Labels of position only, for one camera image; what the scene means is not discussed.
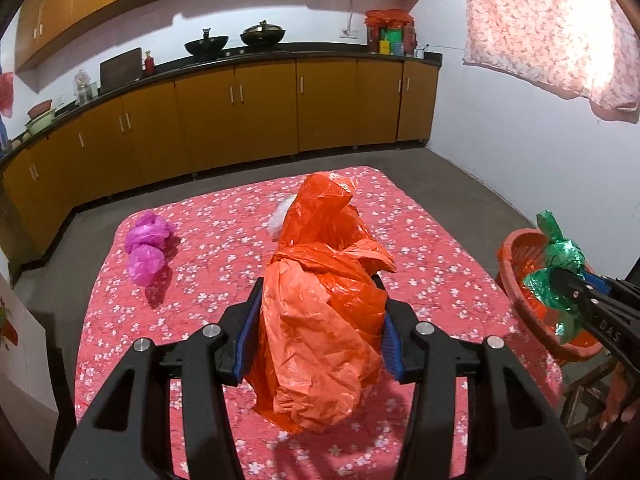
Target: pink cloth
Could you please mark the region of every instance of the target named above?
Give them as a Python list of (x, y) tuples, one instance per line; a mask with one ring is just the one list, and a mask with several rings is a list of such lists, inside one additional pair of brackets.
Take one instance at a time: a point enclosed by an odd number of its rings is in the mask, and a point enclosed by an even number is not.
[[(417, 203), (380, 171), (347, 168), (356, 178), (352, 201), (373, 235), (393, 255), (398, 272), (382, 279), (392, 298), (411, 304), (418, 318), (450, 335), (480, 342), (503, 337), (552, 405), (562, 376), (556, 362), (519, 322), (494, 280)], [(279, 201), (298, 190), (305, 175), (260, 182), (156, 208), (177, 227), (168, 239), (168, 268), (145, 288), (127, 277), (124, 240), (142, 213), (118, 228), (91, 294), (76, 370), (76, 416), (87, 406), (133, 341), (156, 344), (185, 339), (245, 301), (273, 253), (267, 223)], [(384, 372), (363, 407), (324, 433), (289, 435), (252, 411), (254, 393), (244, 382), (226, 388), (236, 449), (247, 478), (282, 480), (393, 476), (411, 406), (413, 386)], [(180, 383), (171, 387), (170, 420), (175, 471), (186, 476)], [(452, 472), (462, 473), (466, 450), (465, 381), (458, 381)]]
[(466, 19), (466, 63), (638, 108), (638, 36), (615, 0), (466, 0)]

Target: orange plastic bag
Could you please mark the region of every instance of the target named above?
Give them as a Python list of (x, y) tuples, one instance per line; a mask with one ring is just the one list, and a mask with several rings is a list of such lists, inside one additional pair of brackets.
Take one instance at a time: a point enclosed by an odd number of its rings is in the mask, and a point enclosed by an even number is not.
[(349, 204), (354, 191), (335, 173), (308, 176), (265, 271), (247, 380), (254, 410), (290, 433), (344, 420), (378, 379), (386, 292), (370, 276), (396, 267)]

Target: pot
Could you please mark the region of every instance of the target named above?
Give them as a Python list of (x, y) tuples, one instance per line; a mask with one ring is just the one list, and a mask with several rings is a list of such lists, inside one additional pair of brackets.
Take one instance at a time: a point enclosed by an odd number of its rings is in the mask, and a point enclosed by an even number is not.
[(228, 36), (209, 37), (210, 28), (202, 29), (202, 39), (185, 43), (184, 47), (192, 56), (198, 58), (215, 57), (225, 47), (229, 41)]
[(31, 110), (27, 112), (27, 115), (31, 120), (39, 117), (44, 112), (48, 112), (50, 110), (52, 102), (53, 101), (51, 99), (47, 99), (46, 101), (36, 104)]
[(245, 30), (240, 39), (247, 46), (273, 46), (280, 43), (285, 32), (282, 27), (263, 21)]

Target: person's hand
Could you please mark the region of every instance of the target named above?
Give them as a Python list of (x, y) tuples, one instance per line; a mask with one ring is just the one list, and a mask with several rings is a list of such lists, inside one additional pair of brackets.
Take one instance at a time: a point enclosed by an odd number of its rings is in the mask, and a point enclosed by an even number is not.
[[(600, 415), (600, 428), (605, 429), (610, 423), (615, 422), (620, 413), (620, 404), (626, 396), (628, 386), (625, 379), (625, 368), (618, 363), (616, 369), (613, 371), (613, 377), (611, 378), (611, 388), (609, 395), (607, 395), (607, 407)], [(629, 406), (620, 417), (622, 422), (629, 422), (636, 415), (636, 411), (640, 407), (640, 399), (636, 400), (631, 406)]]

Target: white wall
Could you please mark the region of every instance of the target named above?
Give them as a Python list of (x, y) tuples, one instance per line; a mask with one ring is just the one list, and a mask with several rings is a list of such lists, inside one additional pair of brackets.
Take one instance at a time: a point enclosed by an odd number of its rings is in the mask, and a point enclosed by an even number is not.
[(551, 209), (598, 272), (626, 276), (640, 256), (640, 124), (463, 66), (465, 0), (420, 0), (411, 13), (418, 42), (443, 53), (429, 148), (532, 222)]
[[(202, 37), (203, 28), (212, 36), (229, 36), (227, 47), (243, 46), (240, 34), (268, 20), (283, 27), (284, 41), (344, 41), (366, 43), (364, 12), (393, 8), (400, 0), (354, 0), (353, 25), (357, 40), (340, 38), (346, 28), (350, 0), (161, 0), (132, 10), (89, 33), (16, 77), (14, 117), (5, 121), (10, 138), (24, 131), (26, 111), (45, 99), (74, 99), (72, 82), (81, 68), (100, 81), (100, 63), (127, 50), (150, 50), (156, 64), (188, 56), (184, 43)], [(2, 68), (14, 66), (14, 18), (2, 38)]]

